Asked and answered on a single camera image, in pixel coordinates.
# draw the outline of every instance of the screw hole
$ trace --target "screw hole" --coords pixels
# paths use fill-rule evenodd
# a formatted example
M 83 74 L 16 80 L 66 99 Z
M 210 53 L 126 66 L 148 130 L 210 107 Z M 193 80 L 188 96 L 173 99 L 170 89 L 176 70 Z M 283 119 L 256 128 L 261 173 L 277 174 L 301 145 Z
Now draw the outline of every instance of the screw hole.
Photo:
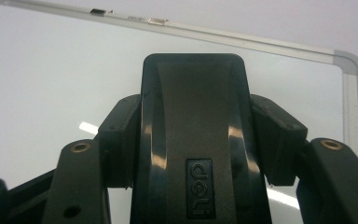
M 91 145 L 88 143 L 79 143 L 71 147 L 72 152 L 84 152 L 87 149 L 91 148 Z
M 342 145 L 339 142 L 333 140 L 324 139 L 321 141 L 322 146 L 327 147 L 332 150 L 341 150 Z
M 76 217 L 80 213 L 81 209 L 79 205 L 70 206 L 65 209 L 63 216 L 66 218 Z

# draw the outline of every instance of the brass rivet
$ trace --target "brass rivet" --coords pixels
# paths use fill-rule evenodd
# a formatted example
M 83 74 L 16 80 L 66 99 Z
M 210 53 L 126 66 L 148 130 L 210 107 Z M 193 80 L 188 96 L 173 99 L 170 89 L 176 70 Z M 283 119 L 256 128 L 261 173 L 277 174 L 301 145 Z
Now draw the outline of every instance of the brass rivet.
M 336 141 L 324 139 L 321 141 L 322 146 L 327 147 L 332 150 L 341 150 L 343 146 Z
M 87 149 L 91 148 L 89 143 L 77 143 L 76 145 L 71 147 L 71 151 L 75 153 L 84 152 Z

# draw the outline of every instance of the whiteboard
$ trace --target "whiteboard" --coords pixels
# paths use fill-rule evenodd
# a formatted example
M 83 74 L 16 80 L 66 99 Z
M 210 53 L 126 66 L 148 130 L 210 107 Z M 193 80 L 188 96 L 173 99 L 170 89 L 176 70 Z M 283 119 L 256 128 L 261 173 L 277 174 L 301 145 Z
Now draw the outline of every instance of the whiteboard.
M 335 65 L 0 6 L 0 178 L 16 187 L 54 169 L 66 144 L 93 138 L 79 125 L 100 125 L 119 99 L 139 93 L 152 53 L 238 54 L 251 93 L 303 122 L 309 140 L 344 141 L 344 76 Z M 293 187 L 274 190 L 296 197 Z M 128 223 L 131 190 L 109 193 L 112 219 Z M 293 206 L 270 200 L 270 208 L 274 223 L 301 222 Z

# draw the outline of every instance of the deli logo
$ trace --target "deli logo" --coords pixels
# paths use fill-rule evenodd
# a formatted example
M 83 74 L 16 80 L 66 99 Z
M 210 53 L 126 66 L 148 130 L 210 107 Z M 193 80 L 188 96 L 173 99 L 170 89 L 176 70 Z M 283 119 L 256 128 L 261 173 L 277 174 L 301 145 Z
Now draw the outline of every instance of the deli logo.
M 186 161 L 187 218 L 215 218 L 211 160 Z

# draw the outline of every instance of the whiteboard frame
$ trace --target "whiteboard frame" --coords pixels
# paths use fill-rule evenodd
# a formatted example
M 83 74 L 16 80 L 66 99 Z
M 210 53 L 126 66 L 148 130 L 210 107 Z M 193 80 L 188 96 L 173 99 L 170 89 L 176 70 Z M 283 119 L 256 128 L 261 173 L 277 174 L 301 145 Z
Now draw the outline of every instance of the whiteboard frame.
M 91 14 L 92 8 L 69 7 L 31 0 L 0 0 L 0 6 L 11 6 L 97 21 L 167 35 L 189 37 L 218 44 L 252 49 L 316 63 L 336 65 L 343 75 L 344 143 L 358 156 L 358 57 L 337 49 L 322 49 L 295 43 L 241 35 L 226 31 L 191 26 L 168 20 L 118 15 L 106 10 L 103 15 Z

